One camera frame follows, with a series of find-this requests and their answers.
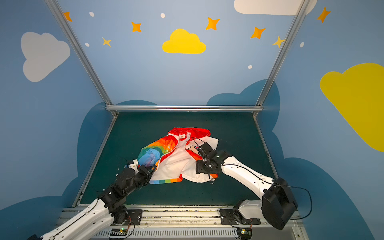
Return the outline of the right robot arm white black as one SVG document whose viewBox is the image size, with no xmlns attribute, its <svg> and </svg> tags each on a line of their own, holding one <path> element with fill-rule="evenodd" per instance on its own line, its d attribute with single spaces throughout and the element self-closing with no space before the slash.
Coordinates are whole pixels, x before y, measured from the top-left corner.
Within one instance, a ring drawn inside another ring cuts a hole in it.
<svg viewBox="0 0 384 240">
<path fill-rule="evenodd" d="M 241 163 L 225 151 L 198 148 L 202 157 L 196 162 L 198 174 L 223 173 L 250 189 L 258 200 L 241 200 L 231 210 L 221 209 L 224 225 L 252 225 L 254 220 L 264 219 L 277 230 L 283 230 L 298 210 L 290 186 L 283 178 L 273 179 L 264 176 Z"/>
</svg>

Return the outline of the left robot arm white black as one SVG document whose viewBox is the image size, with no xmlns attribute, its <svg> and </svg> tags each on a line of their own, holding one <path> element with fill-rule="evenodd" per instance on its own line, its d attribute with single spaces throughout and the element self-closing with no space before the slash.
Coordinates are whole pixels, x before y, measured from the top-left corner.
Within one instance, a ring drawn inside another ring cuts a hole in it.
<svg viewBox="0 0 384 240">
<path fill-rule="evenodd" d="M 54 230 L 29 240 L 89 240 L 99 231 L 127 219 L 127 196 L 149 184 L 157 166 L 131 166 L 117 174 L 116 180 L 87 208 Z"/>
</svg>

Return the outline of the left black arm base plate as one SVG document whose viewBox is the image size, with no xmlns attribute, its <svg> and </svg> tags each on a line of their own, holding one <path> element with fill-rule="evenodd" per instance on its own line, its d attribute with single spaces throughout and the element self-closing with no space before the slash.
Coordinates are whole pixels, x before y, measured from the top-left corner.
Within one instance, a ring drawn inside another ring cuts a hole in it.
<svg viewBox="0 0 384 240">
<path fill-rule="evenodd" d="M 142 215 L 143 210 L 122 210 L 119 211 L 114 217 L 114 224 L 117 226 L 128 226 L 129 224 L 134 224 L 135 226 L 138 226 L 141 223 Z"/>
</svg>

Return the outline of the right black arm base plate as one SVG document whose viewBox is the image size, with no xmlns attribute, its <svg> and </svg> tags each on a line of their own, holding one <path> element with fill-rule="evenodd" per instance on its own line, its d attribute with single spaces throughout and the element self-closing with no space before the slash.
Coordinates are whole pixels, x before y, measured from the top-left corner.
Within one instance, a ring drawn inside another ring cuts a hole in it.
<svg viewBox="0 0 384 240">
<path fill-rule="evenodd" d="M 260 225 L 260 219 L 246 219 L 238 210 L 219 209 L 222 225 Z"/>
</svg>

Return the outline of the rainbow and white kids jacket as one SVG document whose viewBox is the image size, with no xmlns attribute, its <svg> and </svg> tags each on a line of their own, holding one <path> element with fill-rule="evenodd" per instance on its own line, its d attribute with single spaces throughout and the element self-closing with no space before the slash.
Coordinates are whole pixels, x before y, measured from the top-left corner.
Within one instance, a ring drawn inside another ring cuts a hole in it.
<svg viewBox="0 0 384 240">
<path fill-rule="evenodd" d="M 196 173 L 196 162 L 203 158 L 197 148 L 208 143 L 216 149 L 219 140 L 211 132 L 200 128 L 174 128 L 169 133 L 142 148 L 138 155 L 140 166 L 156 166 L 150 184 L 178 183 L 186 179 L 194 183 L 214 181 L 217 174 Z"/>
</svg>

